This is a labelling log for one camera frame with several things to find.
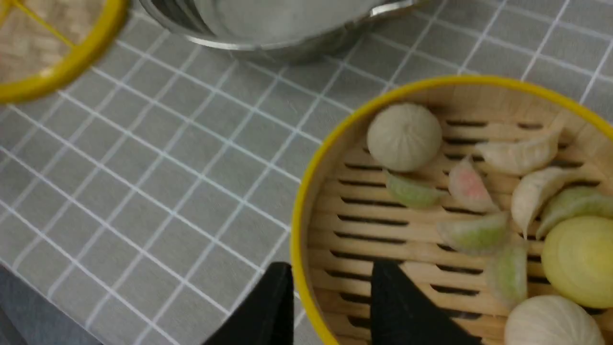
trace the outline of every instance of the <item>steamer basket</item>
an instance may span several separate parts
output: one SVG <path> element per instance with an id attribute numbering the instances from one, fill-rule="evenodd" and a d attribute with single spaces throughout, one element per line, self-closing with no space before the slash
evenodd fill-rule
<path id="1" fill-rule="evenodd" d="M 407 85 L 347 118 L 313 157 L 298 192 L 292 220 L 292 265 L 306 314 L 324 344 L 370 345 L 370 274 L 374 258 L 402 263 L 404 272 L 439 307 L 486 345 L 502 345 L 508 311 L 488 291 L 487 258 L 443 245 L 440 220 L 469 219 L 448 196 L 426 211 L 406 209 L 387 193 L 381 167 L 365 145 L 373 116 L 390 104 L 427 106 L 440 120 L 438 156 L 413 177 L 446 188 L 446 173 L 479 141 L 533 138 L 563 126 L 553 165 L 578 169 L 586 184 L 613 193 L 613 128 L 574 101 L 541 87 L 498 77 L 445 77 Z M 496 201 L 509 209 L 519 178 L 495 172 L 480 156 Z M 538 224 L 530 228 L 528 290 L 556 293 L 540 264 Z M 514 231 L 520 230 L 514 225 Z M 613 344 L 613 309 L 590 311 Z"/>
<path id="2" fill-rule="evenodd" d="M 128 0 L 0 0 L 0 104 L 73 81 L 119 32 Z"/>

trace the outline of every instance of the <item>metal pot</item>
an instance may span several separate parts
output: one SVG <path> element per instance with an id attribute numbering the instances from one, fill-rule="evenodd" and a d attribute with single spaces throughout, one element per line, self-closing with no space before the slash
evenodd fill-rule
<path id="1" fill-rule="evenodd" d="M 268 63 L 301 62 L 355 43 L 361 33 L 383 18 L 398 15 L 424 0 L 398 0 L 372 8 L 362 18 L 339 23 L 330 31 L 269 44 L 216 37 L 202 21 L 194 0 L 140 0 L 145 10 L 170 32 L 205 47 L 225 50 L 234 57 Z"/>

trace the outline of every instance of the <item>grid pattern tablecloth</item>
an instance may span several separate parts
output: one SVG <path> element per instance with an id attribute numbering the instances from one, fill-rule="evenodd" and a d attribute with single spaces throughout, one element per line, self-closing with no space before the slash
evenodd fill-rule
<path id="1" fill-rule="evenodd" d="M 327 133 L 380 93 L 501 74 L 613 120 L 613 4 L 432 1 L 315 64 L 238 63 L 138 5 L 97 67 L 0 109 L 0 258 L 107 345 L 202 342 L 274 260 Z M 320 343 L 296 299 L 297 344 Z"/>

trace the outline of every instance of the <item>dumpling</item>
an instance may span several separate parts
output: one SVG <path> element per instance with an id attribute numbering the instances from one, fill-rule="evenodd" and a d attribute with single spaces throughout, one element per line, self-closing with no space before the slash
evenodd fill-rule
<path id="1" fill-rule="evenodd" d="M 511 198 L 511 215 L 528 237 L 528 227 L 534 221 L 543 204 L 568 182 L 578 180 L 575 171 L 558 167 L 546 168 L 524 176 Z"/>
<path id="2" fill-rule="evenodd" d="M 446 192 L 429 185 L 424 185 L 406 177 L 400 177 L 385 172 L 387 191 L 392 197 L 406 207 L 429 207 L 436 205 Z"/>
<path id="3" fill-rule="evenodd" d="M 490 255 L 509 238 L 509 213 L 499 212 L 471 220 L 436 224 L 441 239 L 453 249 L 468 255 Z"/>
<path id="4" fill-rule="evenodd" d="M 368 127 L 370 155 L 393 171 L 415 171 L 438 153 L 443 130 L 436 117 L 417 104 L 394 104 L 383 110 Z"/>
<path id="5" fill-rule="evenodd" d="M 560 222 L 582 215 L 613 218 L 613 196 L 602 195 L 595 188 L 573 187 L 563 190 L 547 203 L 541 214 L 536 239 L 545 237 Z"/>
<path id="6" fill-rule="evenodd" d="M 517 143 L 485 142 L 475 145 L 485 162 L 496 170 L 524 175 L 547 165 L 558 154 L 560 130 Z"/>
<path id="7" fill-rule="evenodd" d="M 528 245 L 515 239 L 490 259 L 484 271 L 490 293 L 509 310 L 528 298 Z"/>
<path id="8" fill-rule="evenodd" d="M 475 170 L 470 155 L 449 172 L 449 194 L 462 207 L 473 212 L 500 211 L 487 192 L 481 175 Z"/>

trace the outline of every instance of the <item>green dumpling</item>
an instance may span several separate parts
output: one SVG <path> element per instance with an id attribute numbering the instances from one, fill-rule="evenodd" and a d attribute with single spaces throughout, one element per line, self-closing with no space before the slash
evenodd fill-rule
<path id="1" fill-rule="evenodd" d="M 421 184 L 406 177 L 385 172 L 386 187 L 394 199 L 402 205 L 413 208 L 424 208 L 438 204 L 438 200 L 446 194 L 442 190 Z"/>
<path id="2" fill-rule="evenodd" d="M 499 212 L 472 220 L 436 224 L 443 241 L 468 255 L 490 255 L 509 238 L 509 213 Z"/>
<path id="3" fill-rule="evenodd" d="M 528 245 L 523 240 L 504 246 L 485 268 L 490 293 L 512 310 L 528 298 Z"/>
<path id="4" fill-rule="evenodd" d="M 573 187 L 563 190 L 553 197 L 543 209 L 541 225 L 536 231 L 536 239 L 545 237 L 549 230 L 560 222 L 582 215 L 613 218 L 613 196 L 602 195 L 591 187 Z"/>

